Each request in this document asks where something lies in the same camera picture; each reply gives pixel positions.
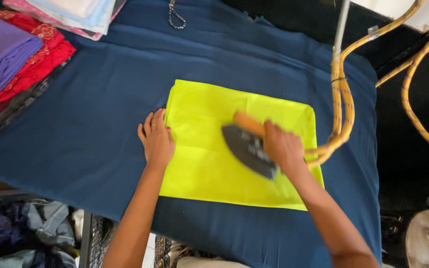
neon yellow cloth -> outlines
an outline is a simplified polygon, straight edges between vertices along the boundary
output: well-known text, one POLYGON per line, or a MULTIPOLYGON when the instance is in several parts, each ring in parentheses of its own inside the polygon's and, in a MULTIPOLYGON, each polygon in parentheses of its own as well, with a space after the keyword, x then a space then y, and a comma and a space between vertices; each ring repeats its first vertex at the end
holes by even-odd
MULTIPOLYGON (((314 110, 306 104, 176 80, 165 114, 176 150, 166 169, 160 195, 306 210, 280 170, 274 180, 269 180, 247 168, 231 153, 221 126, 231 123, 238 109, 259 122, 270 118, 295 132, 301 136, 305 148, 317 145, 314 110)), ((311 172, 324 186, 320 166, 311 168, 311 172)))

wooden iron handle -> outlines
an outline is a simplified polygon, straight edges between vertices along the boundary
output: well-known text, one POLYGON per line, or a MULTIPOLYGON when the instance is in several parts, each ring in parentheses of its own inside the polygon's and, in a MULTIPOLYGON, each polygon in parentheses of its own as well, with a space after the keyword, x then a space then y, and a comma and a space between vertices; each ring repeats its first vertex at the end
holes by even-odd
POLYGON ((235 124, 241 127, 242 129, 251 132, 252 134, 264 138, 266 136, 264 126, 260 124, 256 119, 248 116, 246 113, 241 111, 236 111, 233 118, 235 124))

light blue folded cloth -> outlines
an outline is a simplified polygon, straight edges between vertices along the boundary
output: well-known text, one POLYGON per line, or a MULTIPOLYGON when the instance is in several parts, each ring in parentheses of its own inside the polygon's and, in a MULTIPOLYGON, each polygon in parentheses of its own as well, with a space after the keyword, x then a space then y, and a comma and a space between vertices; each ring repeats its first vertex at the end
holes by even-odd
POLYGON ((46 9, 49 9, 54 13, 63 15, 64 17, 71 19, 73 21, 77 21, 89 26, 98 26, 99 22, 101 21, 102 15, 109 8, 109 4, 111 0, 100 0, 98 5, 94 8, 94 11, 92 12, 92 14, 86 18, 80 18, 73 14, 70 14, 58 7, 55 7, 51 3, 46 2, 45 0, 27 0, 27 2, 29 2, 35 7, 43 6, 46 9))

wrist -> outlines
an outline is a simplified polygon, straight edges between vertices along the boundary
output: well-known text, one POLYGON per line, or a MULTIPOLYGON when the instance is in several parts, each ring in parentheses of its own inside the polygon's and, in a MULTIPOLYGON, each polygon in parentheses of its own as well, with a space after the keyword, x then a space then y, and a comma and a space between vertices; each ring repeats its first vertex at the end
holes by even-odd
POLYGON ((306 162, 304 159, 299 159, 297 161, 285 163, 282 166, 280 166, 281 171, 286 174, 289 178, 296 178, 299 177, 300 174, 309 171, 309 168, 307 167, 306 162))
POLYGON ((146 170, 159 170, 159 171, 164 172, 167 166, 168 166, 167 164, 163 164, 160 162, 148 161, 146 166, 145 166, 145 169, 146 170))

ironing table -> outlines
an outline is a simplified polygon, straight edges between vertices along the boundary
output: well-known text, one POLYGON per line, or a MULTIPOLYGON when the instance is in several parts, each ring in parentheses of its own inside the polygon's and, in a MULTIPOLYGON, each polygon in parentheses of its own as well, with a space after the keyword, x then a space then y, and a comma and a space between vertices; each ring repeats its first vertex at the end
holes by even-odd
MULTIPOLYGON (((99 42, 0 133, 0 181, 119 220, 145 166, 137 125, 163 107, 176 79, 310 105, 318 144, 333 124, 332 46, 289 33, 221 0, 128 1, 99 42)), ((325 188, 380 261, 376 74, 351 55, 345 70, 356 117, 349 141, 322 165, 325 188)), ((160 197, 152 232, 254 268, 331 267, 306 211, 160 197)))

